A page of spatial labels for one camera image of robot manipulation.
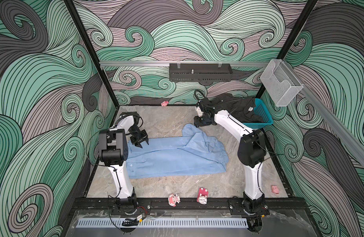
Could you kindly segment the light blue long sleeve shirt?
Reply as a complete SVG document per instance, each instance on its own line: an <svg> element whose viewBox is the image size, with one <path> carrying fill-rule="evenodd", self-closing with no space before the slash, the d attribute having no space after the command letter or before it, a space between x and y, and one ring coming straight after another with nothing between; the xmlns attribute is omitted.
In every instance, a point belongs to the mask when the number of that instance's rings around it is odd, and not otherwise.
<svg viewBox="0 0 364 237"><path fill-rule="evenodd" d="M150 138L141 147L128 145L131 179L192 176L226 172L229 157L214 136L186 124L181 137Z"/></svg>

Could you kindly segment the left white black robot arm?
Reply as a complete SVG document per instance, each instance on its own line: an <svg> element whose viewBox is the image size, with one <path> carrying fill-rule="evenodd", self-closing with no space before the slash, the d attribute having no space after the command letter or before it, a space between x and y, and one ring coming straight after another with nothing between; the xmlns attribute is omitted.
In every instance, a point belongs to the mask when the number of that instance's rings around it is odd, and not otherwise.
<svg viewBox="0 0 364 237"><path fill-rule="evenodd" d="M123 112L114 126L99 133L99 160L107 167L114 180L115 203L119 207L137 208L137 196L131 184L126 161L129 156L127 136L130 144L141 148L148 141L146 131L141 130L139 121L142 117L137 112Z"/></svg>

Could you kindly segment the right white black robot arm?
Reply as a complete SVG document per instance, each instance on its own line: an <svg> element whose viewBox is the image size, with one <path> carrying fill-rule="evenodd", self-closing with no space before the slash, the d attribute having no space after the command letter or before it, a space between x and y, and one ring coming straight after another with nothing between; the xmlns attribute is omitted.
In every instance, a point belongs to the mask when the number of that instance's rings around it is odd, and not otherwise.
<svg viewBox="0 0 364 237"><path fill-rule="evenodd" d="M194 125L220 125L239 142L237 156L245 169L245 211L254 215L266 210L265 195L261 190L262 166L266 155L265 137L261 130L246 126L247 122L264 121L254 112L255 99L235 98L232 94L224 94L211 101L199 89L194 91L193 96L197 100Z"/></svg>

